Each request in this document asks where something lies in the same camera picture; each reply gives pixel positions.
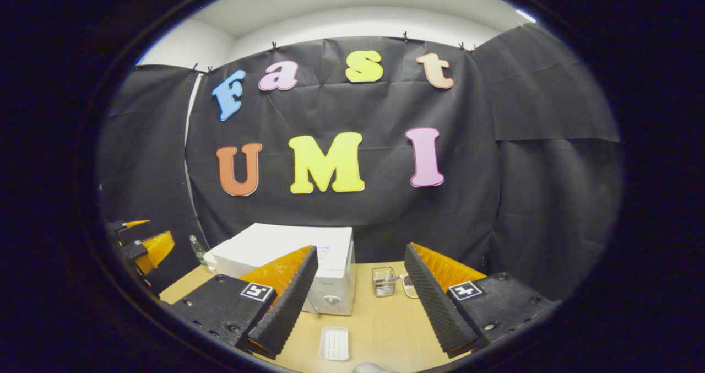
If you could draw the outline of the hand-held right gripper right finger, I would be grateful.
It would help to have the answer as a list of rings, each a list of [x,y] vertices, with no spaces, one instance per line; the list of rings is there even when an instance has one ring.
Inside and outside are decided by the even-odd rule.
[[[404,265],[450,358],[518,335],[559,306],[514,275],[485,275],[415,243],[407,245]]]

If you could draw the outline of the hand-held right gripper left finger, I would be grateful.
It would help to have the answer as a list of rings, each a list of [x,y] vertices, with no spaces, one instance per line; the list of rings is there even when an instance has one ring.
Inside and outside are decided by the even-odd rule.
[[[275,359],[301,313],[318,262],[317,248],[307,245],[238,278],[219,273],[161,306],[230,348]]]

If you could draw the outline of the white microwave oven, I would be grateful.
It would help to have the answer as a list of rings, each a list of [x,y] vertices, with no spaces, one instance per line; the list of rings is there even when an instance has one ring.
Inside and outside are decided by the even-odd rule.
[[[349,316],[353,312],[356,267],[351,227],[306,227],[255,223],[213,247],[219,274],[239,277],[300,248],[317,248],[319,268],[303,310]]]

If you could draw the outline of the metal mesh basket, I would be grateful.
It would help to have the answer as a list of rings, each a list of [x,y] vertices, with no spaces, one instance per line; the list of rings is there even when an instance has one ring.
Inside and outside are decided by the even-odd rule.
[[[392,267],[373,267],[373,295],[378,298],[388,297],[395,293],[398,276]]]

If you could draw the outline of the white rectangular tray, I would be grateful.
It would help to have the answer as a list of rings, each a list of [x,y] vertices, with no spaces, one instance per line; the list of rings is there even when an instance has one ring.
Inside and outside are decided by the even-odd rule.
[[[349,360],[349,330],[341,326],[325,326],[321,330],[320,358],[333,362]]]

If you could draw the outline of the black backdrop cloth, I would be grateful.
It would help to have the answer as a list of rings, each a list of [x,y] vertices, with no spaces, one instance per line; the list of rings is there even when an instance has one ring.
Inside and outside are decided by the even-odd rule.
[[[97,159],[108,221],[176,247],[159,289],[253,223],[350,226],[359,262],[417,242],[566,298],[610,239],[619,130],[589,67],[538,26],[473,52],[338,37],[199,76],[148,65],[110,103]]]

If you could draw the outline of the row of black cloth clips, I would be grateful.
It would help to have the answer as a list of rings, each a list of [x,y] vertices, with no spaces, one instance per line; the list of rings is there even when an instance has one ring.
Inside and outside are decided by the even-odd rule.
[[[419,39],[409,39],[407,37],[407,33],[404,32],[404,37],[390,37],[390,36],[346,36],[346,37],[325,37],[325,39],[318,39],[314,41],[304,41],[304,42],[292,42],[291,44],[284,44],[283,46],[279,46],[277,42],[273,41],[272,42],[272,47],[270,47],[267,50],[264,51],[258,51],[258,52],[245,52],[242,51],[240,53],[244,52],[244,55],[239,55],[236,57],[234,55],[235,51],[231,52],[231,55],[225,59],[225,62],[223,64],[216,64],[216,65],[209,65],[203,68],[199,68],[199,64],[196,63],[190,70],[189,73],[199,73],[199,74],[205,74],[207,76],[211,76],[214,74],[216,69],[221,68],[224,65],[227,65],[229,63],[235,62],[236,60],[242,60],[245,57],[248,57],[250,55],[260,55],[260,54],[275,54],[277,52],[283,52],[287,51],[290,49],[290,47],[295,46],[296,44],[309,44],[313,42],[331,42],[331,41],[364,41],[368,46],[374,46],[375,44],[380,44],[382,42],[387,42],[388,44],[392,44],[393,42],[403,42],[403,44],[426,44],[429,41],[421,41]]]

